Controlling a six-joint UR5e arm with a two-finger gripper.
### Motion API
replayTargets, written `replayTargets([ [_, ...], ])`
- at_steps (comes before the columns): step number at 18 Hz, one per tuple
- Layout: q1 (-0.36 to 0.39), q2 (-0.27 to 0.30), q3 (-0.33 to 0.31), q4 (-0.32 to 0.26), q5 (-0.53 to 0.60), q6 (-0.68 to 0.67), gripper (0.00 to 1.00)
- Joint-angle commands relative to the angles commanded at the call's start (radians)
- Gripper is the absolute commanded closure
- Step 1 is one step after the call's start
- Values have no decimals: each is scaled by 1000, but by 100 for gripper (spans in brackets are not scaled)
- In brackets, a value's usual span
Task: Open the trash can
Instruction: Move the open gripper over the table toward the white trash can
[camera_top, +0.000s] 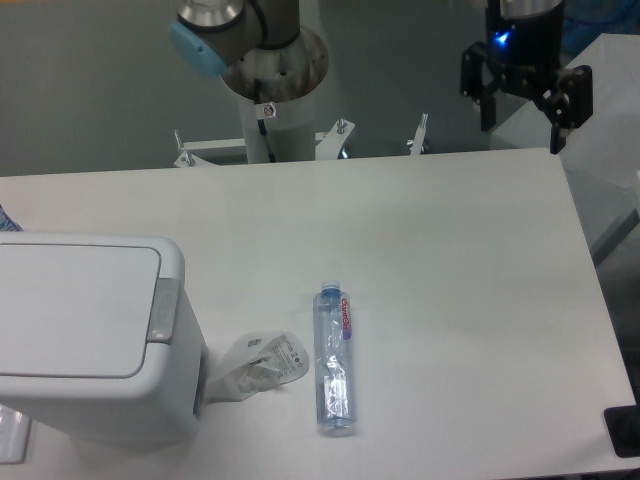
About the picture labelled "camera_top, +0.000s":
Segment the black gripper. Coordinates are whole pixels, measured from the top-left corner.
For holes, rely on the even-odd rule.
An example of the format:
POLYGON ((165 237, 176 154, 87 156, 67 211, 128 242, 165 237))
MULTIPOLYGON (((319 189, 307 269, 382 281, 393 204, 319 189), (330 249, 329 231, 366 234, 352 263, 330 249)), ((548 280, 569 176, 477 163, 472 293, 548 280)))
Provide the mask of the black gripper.
POLYGON ((536 93, 533 101, 551 125, 551 154, 593 115, 592 68, 560 68, 563 17, 562 1, 485 3, 487 47, 475 42, 464 50, 460 73, 460 94, 479 108, 483 132, 496 125, 499 87, 511 95, 536 93), (487 65, 498 78, 485 84, 487 65))

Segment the silver robot arm blue cap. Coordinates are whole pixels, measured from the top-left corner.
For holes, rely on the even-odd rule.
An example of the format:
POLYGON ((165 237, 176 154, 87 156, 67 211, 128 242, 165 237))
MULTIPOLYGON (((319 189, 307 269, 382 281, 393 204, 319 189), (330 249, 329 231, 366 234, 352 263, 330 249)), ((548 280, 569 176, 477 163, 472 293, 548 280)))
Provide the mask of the silver robot arm blue cap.
MULTIPOLYGON (((495 95, 531 101, 548 119, 551 153, 594 111, 587 65, 563 68, 561 1, 487 1, 486 37, 461 55, 459 91, 496 124, 495 95)), ((318 138, 308 98, 326 77, 322 39, 300 23, 297 1, 182 1, 168 33, 177 53, 239 98, 251 163, 336 159, 352 123, 340 119, 318 138)))

